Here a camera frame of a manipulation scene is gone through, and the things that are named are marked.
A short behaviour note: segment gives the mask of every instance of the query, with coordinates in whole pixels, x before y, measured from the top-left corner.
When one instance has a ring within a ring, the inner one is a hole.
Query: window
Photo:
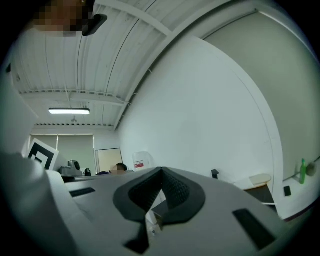
[[[51,148],[57,149],[57,135],[31,135],[30,145],[34,139],[38,139],[39,141],[47,144]]]
[[[57,150],[67,161],[78,161],[82,172],[89,168],[96,173],[93,135],[59,135]]]

